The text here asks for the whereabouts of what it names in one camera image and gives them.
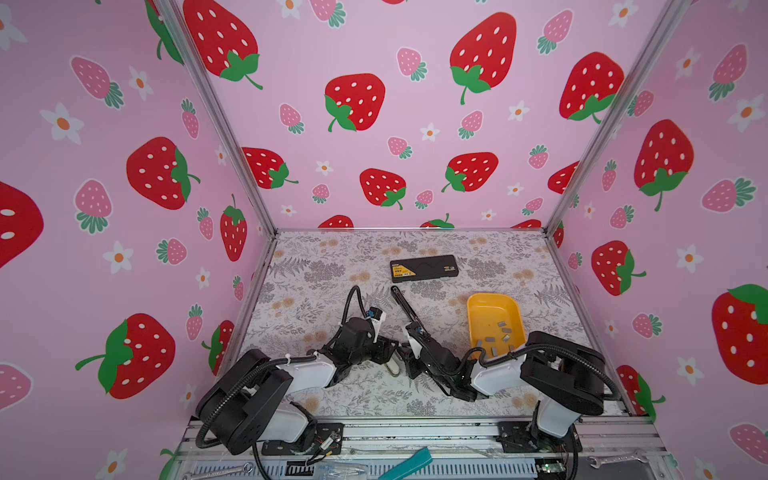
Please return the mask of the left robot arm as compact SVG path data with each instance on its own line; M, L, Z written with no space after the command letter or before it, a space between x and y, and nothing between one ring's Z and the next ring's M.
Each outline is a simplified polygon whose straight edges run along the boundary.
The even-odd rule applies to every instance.
M380 335L386 314L375 307L339 326L328 346L305 356L270 358L259 349L244 354L209 390L195 409L202 421L199 449L222 445L238 455L258 442L281 442L305 452L315 441L318 421L286 398L328 388L365 362L384 365L398 342Z

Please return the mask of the beige staple box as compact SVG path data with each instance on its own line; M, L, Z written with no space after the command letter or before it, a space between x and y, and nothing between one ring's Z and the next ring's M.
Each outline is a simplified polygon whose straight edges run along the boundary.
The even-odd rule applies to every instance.
M393 377L397 378L402 373L402 368L400 364L398 363L395 356L392 356L385 364L385 368L387 369L388 373Z

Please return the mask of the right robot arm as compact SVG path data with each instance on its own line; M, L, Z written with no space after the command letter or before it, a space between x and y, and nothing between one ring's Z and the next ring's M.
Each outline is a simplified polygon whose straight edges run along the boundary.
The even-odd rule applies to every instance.
M602 354L542 331L493 359L481 347L457 357L420 327L408 327L406 334L408 341L397 349L406 375L427 375L449 397L474 402L523 385L538 390L543 399L529 427L534 437L563 439L581 417L600 416L606 401L620 398Z

